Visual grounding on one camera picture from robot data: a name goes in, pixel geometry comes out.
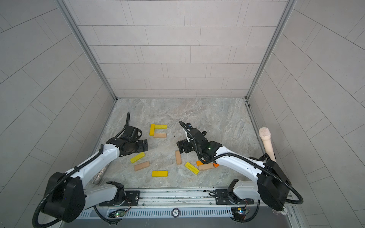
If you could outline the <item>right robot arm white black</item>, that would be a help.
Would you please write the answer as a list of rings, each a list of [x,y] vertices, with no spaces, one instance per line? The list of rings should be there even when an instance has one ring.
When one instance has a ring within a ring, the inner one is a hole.
[[[258,160],[244,157],[218,142],[208,141],[206,132],[200,132],[190,124],[182,123],[182,127],[186,139],[177,142],[181,153],[195,151],[203,164],[223,165],[250,179],[250,183],[231,182],[227,195],[232,203],[238,204],[246,198],[262,200],[276,211],[281,211],[285,203],[303,204],[303,197],[275,161],[264,156]]]

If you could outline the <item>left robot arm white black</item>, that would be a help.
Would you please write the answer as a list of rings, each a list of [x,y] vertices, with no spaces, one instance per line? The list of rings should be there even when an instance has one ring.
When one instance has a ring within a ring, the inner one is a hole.
[[[56,172],[48,180],[43,199],[35,209],[32,225],[47,228],[60,221],[70,223],[84,210],[107,202],[110,206],[132,206],[124,185],[108,181],[107,186],[85,191],[85,186],[105,166],[118,157],[148,151],[142,131],[126,124],[122,131],[100,146],[97,153],[65,173]]]

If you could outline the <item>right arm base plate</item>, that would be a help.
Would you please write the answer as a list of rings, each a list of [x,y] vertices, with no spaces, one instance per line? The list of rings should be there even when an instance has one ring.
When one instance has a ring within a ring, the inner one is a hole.
[[[240,199],[233,192],[216,189],[209,193],[216,201],[217,205],[253,205],[253,199]]]

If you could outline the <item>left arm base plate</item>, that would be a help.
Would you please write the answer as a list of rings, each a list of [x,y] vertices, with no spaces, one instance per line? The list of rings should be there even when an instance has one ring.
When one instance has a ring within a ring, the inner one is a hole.
[[[127,207],[137,206],[139,202],[140,191],[125,191],[123,199],[113,199],[99,204],[100,207]]]

